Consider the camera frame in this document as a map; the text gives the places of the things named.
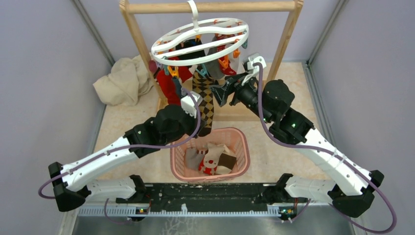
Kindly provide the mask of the brown yellow argyle sock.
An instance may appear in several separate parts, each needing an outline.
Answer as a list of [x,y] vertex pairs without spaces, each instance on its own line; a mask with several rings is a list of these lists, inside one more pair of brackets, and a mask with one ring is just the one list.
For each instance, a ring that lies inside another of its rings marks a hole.
[[207,136],[211,133],[214,118],[214,96],[210,90],[210,86],[215,82],[209,76],[203,77],[197,71],[193,73],[192,90],[202,97],[199,105],[201,118],[205,122],[205,126],[201,128],[199,137]]

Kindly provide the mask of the wooden hanger rack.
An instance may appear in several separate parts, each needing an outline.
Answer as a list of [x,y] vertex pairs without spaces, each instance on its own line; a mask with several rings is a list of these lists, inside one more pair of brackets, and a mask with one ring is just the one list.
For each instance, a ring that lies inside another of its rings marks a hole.
[[[160,107],[179,104],[180,88],[189,88],[202,97],[200,109],[208,121],[256,121],[244,104],[230,106],[227,100],[217,101],[212,85],[224,85],[231,75],[247,73],[243,85],[258,75],[259,69],[244,63],[264,63],[258,53],[241,55],[253,30],[241,18],[212,18],[200,20],[201,13],[218,12],[287,12],[282,36],[273,59],[267,81],[274,80],[291,35],[295,28],[303,1],[251,1],[251,2],[200,2],[131,4],[122,0],[121,13],[147,68],[155,62],[161,66],[153,76],[161,100]],[[180,26],[157,39],[151,47],[144,41],[136,20],[137,14],[190,13],[191,23]]]

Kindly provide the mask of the red patterned sock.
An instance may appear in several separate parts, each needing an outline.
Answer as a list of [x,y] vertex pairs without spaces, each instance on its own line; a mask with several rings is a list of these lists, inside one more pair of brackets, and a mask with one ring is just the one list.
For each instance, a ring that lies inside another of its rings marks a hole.
[[237,48],[229,54],[218,58],[220,71],[224,75],[236,75],[239,68],[240,50]]

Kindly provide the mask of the grey sock with striped cuff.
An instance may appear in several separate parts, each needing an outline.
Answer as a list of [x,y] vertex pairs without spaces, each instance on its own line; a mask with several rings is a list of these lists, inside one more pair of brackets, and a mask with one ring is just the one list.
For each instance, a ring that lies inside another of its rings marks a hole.
[[198,170],[201,161],[207,153],[207,149],[187,148],[184,157],[186,167],[192,170]]

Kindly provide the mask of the pink plastic laundry basket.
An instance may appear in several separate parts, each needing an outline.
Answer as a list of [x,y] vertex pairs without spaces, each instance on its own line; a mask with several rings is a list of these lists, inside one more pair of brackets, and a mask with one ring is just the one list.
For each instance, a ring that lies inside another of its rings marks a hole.
[[251,163],[245,135],[229,127],[212,130],[170,149],[173,175],[184,182],[214,182],[243,175]]

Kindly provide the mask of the beige brown sock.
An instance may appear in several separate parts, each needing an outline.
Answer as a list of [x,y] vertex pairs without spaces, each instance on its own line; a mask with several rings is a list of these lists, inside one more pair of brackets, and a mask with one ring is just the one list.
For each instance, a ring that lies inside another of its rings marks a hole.
[[237,158],[225,144],[207,144],[208,153],[218,154],[219,163],[215,175],[230,174],[236,165]]

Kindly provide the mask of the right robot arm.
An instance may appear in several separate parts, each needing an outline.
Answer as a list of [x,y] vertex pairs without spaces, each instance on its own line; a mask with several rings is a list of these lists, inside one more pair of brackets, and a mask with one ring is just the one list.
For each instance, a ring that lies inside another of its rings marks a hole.
[[329,180],[304,179],[290,173],[283,174],[275,185],[278,200],[308,198],[330,203],[346,216],[357,218],[370,208],[374,189],[381,185],[384,175],[378,170],[365,170],[337,150],[304,115],[291,108],[294,94],[282,80],[268,82],[264,90],[256,88],[258,81],[251,78],[242,84],[239,79],[228,77],[223,85],[212,85],[210,90],[220,106],[244,104],[270,124],[271,135],[284,145],[307,156],[323,170]]

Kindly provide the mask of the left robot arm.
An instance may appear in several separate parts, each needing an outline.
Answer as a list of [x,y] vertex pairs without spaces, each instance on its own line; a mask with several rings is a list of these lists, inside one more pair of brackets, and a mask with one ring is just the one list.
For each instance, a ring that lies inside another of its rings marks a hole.
[[178,105],[167,105],[107,147],[71,164],[50,164],[58,210],[69,212],[88,201],[147,202],[148,190],[140,176],[118,180],[98,180],[98,176],[163,148],[176,147],[185,135],[195,138],[205,124],[200,114],[190,115]]

